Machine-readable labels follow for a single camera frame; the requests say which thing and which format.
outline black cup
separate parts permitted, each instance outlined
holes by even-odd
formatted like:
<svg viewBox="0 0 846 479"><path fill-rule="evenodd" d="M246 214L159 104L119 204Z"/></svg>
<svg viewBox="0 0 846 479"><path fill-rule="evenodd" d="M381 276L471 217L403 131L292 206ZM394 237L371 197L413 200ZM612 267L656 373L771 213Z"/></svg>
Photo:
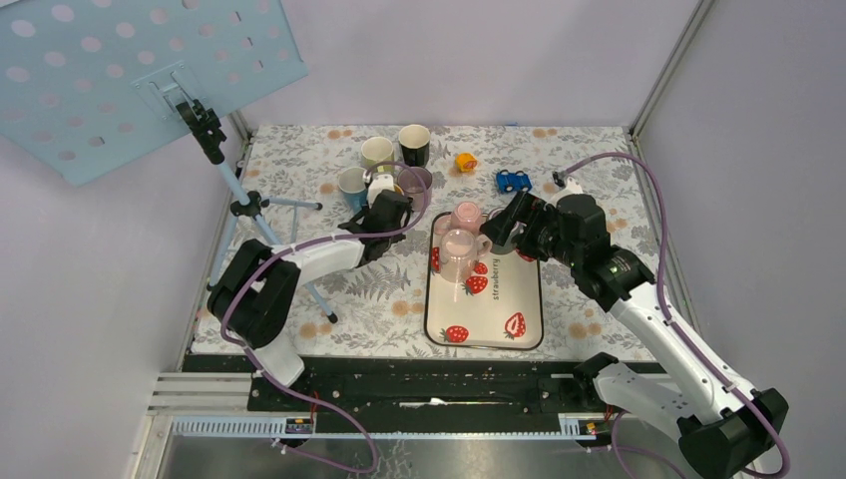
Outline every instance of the black cup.
<svg viewBox="0 0 846 479"><path fill-rule="evenodd" d="M399 131L402 159L409 167L425 168L429 163L429 129L422 125L408 125Z"/></svg>

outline light blue cup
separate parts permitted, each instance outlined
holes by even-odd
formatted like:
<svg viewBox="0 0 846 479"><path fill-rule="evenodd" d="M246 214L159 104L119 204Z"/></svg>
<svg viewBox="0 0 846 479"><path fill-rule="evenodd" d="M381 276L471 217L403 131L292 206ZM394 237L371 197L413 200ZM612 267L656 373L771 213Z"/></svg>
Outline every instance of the light blue cup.
<svg viewBox="0 0 846 479"><path fill-rule="evenodd" d="M364 170L361 167L347 168L338 176L338 189L354 213L367 204L367 187L364 185Z"/></svg>

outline tripod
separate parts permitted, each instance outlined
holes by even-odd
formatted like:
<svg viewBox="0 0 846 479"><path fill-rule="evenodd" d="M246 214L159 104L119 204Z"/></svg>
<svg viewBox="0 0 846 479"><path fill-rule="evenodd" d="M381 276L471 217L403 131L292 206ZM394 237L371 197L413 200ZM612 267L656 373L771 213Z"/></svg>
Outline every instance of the tripod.
<svg viewBox="0 0 846 479"><path fill-rule="evenodd" d="M230 215L226 220L226 226L223 228L222 242L214 256L214 262L211 264L211 275L207 289L211 290L219 280L220 268L223 265L223 259L226 257L228 245L232 241L232 237L237 227L238 217L246 216L252 218L256 227L261 232L264 239L270 244L282 244L282 241L264 219L261 214L261 209L270 205L281 205L286 207L294 207L293 221L291 226L290 242L296 241L296 221L297 208L308 208L310 210L321 210L323 205L320 203L299 202L296 200L288 200L285 198L262 198L259 192L248 192L243 188L231 167L226 164L223 152L220 150L220 143L226 140L226 135L223 133L220 125L220 118L214 113L213 109L207 109L200 103L199 100L193 100L193 105L188 102L183 102L177 105L177 111L180 113L183 121L188 125L191 133L200 143L203 148L203 153L209 158L209 161L217 167L220 175L226 181L226 185L232 190L236 202L229 205ZM313 284L308 283L305 288L323 309L323 313L328 317L329 322L338 322L338 316L332 311L326 299L317 292L317 288Z"/></svg>

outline blue toy car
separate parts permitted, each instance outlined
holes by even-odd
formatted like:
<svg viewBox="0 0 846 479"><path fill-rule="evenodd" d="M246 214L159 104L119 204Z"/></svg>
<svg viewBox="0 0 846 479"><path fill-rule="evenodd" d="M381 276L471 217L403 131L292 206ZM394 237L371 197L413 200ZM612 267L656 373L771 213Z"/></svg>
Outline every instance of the blue toy car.
<svg viewBox="0 0 846 479"><path fill-rule="evenodd" d="M516 173L500 170L497 173L497 189L500 193L529 192L532 190L532 182L529 181L529 176L522 170Z"/></svg>

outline gray wall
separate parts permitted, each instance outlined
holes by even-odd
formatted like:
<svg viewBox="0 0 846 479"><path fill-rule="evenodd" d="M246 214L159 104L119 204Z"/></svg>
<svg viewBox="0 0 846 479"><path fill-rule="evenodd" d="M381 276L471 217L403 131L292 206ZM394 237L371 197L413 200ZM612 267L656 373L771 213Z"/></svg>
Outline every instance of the gray wall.
<svg viewBox="0 0 846 479"><path fill-rule="evenodd" d="M244 114L255 124L627 125L695 4L283 0L309 74Z"/></svg>
<svg viewBox="0 0 846 479"><path fill-rule="evenodd" d="M121 477L225 198L193 139L74 189L0 137L0 477Z"/></svg>
<svg viewBox="0 0 846 479"><path fill-rule="evenodd" d="M843 468L844 25L842 0L717 2L642 137L705 338L790 402L791 477Z"/></svg>

